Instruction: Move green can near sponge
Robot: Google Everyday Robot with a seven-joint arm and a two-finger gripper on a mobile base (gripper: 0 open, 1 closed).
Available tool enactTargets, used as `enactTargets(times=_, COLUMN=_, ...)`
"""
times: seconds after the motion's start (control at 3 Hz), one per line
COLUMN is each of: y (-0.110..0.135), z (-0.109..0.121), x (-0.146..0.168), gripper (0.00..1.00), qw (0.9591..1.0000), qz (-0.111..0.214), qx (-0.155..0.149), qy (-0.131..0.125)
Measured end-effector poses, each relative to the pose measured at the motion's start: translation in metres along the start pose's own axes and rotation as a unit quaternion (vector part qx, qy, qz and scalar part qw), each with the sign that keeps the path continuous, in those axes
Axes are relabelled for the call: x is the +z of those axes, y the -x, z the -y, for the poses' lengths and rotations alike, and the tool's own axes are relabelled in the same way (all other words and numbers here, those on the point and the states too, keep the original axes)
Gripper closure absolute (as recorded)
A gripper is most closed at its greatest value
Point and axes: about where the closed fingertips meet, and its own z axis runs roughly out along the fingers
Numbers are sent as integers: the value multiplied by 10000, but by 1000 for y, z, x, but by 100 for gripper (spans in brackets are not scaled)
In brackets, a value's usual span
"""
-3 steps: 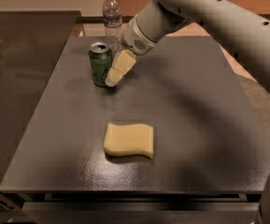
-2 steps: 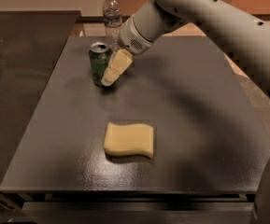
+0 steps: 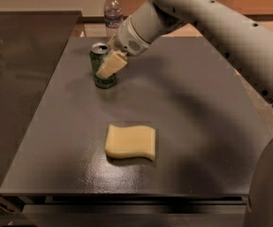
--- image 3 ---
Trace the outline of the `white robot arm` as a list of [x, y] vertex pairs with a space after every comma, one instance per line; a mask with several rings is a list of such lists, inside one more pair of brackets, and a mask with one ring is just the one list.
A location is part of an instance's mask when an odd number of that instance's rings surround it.
[[[215, 0], [148, 0], [121, 24], [97, 75], [107, 78], [163, 34], [190, 24], [273, 108], [273, 31]], [[273, 227], [273, 139], [253, 174], [244, 227]]]

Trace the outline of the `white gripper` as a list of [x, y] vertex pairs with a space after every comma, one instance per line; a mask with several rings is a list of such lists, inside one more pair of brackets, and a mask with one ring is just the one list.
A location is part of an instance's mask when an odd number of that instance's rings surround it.
[[137, 34], [130, 16], [118, 27], [116, 36], [110, 37], [108, 45], [112, 50], [96, 72], [96, 75], [102, 79], [110, 77], [128, 64], [128, 57], [122, 51], [129, 56], [139, 56], [150, 47], [150, 44]]

